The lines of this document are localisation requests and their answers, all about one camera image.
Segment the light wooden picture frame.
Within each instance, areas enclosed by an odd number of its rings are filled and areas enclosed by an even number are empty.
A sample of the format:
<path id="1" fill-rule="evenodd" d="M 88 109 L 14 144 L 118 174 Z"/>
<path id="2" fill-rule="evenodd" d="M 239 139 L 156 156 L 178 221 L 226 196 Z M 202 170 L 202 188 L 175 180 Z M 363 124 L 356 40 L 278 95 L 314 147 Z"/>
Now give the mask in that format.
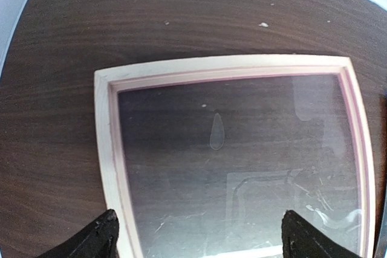
<path id="1" fill-rule="evenodd" d="M 353 64 L 348 57 L 307 54 L 245 54 L 159 60 L 101 69 L 94 74 L 96 137 L 103 191 L 120 221 L 121 257 L 143 255 L 136 230 L 119 120 L 118 94 L 130 89 L 228 79 L 334 74 L 351 125 L 362 209 L 360 248 L 372 257 L 376 232 L 376 184 L 368 120 Z"/>

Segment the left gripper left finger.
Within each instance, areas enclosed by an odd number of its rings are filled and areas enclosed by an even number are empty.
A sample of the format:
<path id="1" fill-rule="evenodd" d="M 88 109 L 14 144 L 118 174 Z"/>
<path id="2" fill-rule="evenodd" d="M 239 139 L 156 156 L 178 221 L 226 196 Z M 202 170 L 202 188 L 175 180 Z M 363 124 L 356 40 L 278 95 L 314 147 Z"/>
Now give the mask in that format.
<path id="1" fill-rule="evenodd" d="M 113 209 L 106 210 L 62 244 L 41 254 L 40 258 L 117 257 L 119 219 Z"/>

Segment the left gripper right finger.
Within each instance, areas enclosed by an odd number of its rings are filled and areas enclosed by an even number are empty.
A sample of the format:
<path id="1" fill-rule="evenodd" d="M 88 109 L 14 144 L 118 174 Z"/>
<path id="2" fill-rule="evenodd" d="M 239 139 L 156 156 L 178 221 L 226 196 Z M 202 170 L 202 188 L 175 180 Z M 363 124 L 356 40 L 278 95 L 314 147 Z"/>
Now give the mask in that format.
<path id="1" fill-rule="evenodd" d="M 332 241 L 293 210 L 285 212 L 282 218 L 281 231 L 283 257 L 359 257 Z"/>

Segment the clear acrylic sheet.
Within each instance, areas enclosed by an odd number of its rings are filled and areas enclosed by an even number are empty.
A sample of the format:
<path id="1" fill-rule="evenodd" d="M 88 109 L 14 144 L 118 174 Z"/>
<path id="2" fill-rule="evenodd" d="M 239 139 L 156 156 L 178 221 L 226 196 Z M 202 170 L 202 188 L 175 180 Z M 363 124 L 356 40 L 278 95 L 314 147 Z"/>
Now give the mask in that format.
<path id="1" fill-rule="evenodd" d="M 359 252 L 357 169 L 336 76 L 226 80 L 118 98 L 145 257 L 241 257 L 275 247 L 287 210 Z"/>

